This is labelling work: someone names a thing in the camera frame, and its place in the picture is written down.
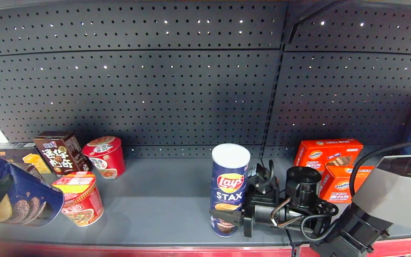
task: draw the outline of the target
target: potato chip can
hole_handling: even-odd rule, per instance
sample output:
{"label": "potato chip can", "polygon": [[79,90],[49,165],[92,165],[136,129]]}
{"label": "potato chip can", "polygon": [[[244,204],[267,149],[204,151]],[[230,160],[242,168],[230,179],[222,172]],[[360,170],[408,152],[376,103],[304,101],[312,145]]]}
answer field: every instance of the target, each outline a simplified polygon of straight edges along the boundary
{"label": "potato chip can", "polygon": [[[210,208],[216,210],[240,210],[245,200],[245,171],[250,162],[250,152],[241,145],[223,143],[212,150],[212,183]],[[230,237],[237,228],[226,221],[210,216],[215,234]]]}
{"label": "potato chip can", "polygon": [[87,143],[82,152],[105,179],[115,179],[125,172],[121,140],[117,137],[97,138]]}
{"label": "potato chip can", "polygon": [[96,188],[96,177],[88,171],[79,171],[58,179],[52,186],[64,193],[61,212],[79,227],[89,226],[101,218],[104,207]]}

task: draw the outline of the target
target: brown snack box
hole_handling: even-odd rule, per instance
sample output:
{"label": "brown snack box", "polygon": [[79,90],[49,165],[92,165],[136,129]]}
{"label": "brown snack box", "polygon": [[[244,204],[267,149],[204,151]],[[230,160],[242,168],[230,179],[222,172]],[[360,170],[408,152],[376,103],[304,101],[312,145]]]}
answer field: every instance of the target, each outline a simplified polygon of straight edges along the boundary
{"label": "brown snack box", "polygon": [[52,173],[33,142],[0,143],[0,158],[13,163],[31,163],[40,174]]}
{"label": "brown snack box", "polygon": [[42,157],[58,177],[90,171],[91,163],[70,131],[45,131],[33,139]]}

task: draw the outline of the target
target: perforated metal panel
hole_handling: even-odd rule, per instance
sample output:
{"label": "perforated metal panel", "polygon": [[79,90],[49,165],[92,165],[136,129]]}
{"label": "perforated metal panel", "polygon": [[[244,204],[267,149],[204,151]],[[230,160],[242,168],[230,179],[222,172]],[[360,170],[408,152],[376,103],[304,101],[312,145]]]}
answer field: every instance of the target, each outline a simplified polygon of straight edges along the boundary
{"label": "perforated metal panel", "polygon": [[[375,150],[382,149],[387,145],[364,145],[364,148],[361,150],[360,155],[364,156]],[[266,146],[264,148],[264,158],[283,158],[294,160],[299,146],[298,145],[278,145],[278,146]]]}
{"label": "perforated metal panel", "polygon": [[[296,6],[289,5],[291,19],[302,10]],[[411,54],[411,5],[374,1],[335,5],[303,22],[285,50]]]}
{"label": "perforated metal panel", "polygon": [[0,57],[0,128],[127,145],[262,143],[278,50],[62,52]]}
{"label": "perforated metal panel", "polygon": [[0,55],[279,49],[285,2],[82,2],[0,10]]}
{"label": "perforated metal panel", "polygon": [[267,145],[401,140],[411,111],[411,55],[285,52]]}
{"label": "perforated metal panel", "polygon": [[[123,148],[125,158],[211,158],[217,145],[157,145],[127,146]],[[253,158],[258,158],[261,145],[245,145]]]}

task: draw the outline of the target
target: lay's logo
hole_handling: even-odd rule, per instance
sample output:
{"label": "lay's logo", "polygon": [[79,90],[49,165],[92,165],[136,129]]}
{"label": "lay's logo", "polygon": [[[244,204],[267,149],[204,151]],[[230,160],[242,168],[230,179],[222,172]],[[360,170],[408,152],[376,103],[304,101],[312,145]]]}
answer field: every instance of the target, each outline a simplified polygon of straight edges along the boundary
{"label": "lay's logo", "polygon": [[321,151],[318,151],[318,150],[313,151],[312,153],[310,153],[309,159],[311,159],[311,160],[318,159],[318,158],[320,158],[320,156],[322,154],[323,154],[323,152],[321,152]]}
{"label": "lay's logo", "polygon": [[234,193],[243,184],[244,176],[237,173],[222,174],[217,179],[218,187],[227,193]]}
{"label": "lay's logo", "polygon": [[334,186],[334,188],[338,190],[346,190],[347,188],[349,188],[349,186],[350,186],[350,183],[348,181],[342,181],[342,182],[338,182],[338,184]]}

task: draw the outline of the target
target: chocolate cookie package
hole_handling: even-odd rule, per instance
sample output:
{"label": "chocolate cookie package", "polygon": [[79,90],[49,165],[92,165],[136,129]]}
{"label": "chocolate cookie package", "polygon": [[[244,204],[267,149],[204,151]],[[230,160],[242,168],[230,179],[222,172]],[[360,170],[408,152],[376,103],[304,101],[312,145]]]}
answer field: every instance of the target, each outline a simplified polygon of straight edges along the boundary
{"label": "chocolate cookie package", "polygon": [[83,155],[74,132],[44,131],[34,138],[33,142],[57,177],[91,170],[91,163]]}
{"label": "chocolate cookie package", "polygon": [[14,184],[0,202],[0,223],[44,226],[61,211],[64,195],[58,188],[0,159],[0,179],[11,174]]}

